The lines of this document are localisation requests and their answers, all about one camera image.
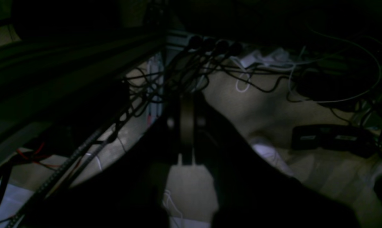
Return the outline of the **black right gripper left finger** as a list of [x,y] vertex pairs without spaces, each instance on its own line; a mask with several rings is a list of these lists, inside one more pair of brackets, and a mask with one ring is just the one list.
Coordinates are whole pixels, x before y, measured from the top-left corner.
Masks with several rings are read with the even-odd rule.
[[161,201],[181,136],[178,121],[156,121],[105,171],[46,199],[36,210],[36,227],[169,227]]

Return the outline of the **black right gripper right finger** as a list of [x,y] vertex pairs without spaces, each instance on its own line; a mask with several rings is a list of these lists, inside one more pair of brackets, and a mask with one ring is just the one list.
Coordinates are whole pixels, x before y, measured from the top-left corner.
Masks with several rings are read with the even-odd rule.
[[214,180],[219,210],[213,228],[358,228],[355,212],[261,158],[233,124],[193,98],[195,160]]

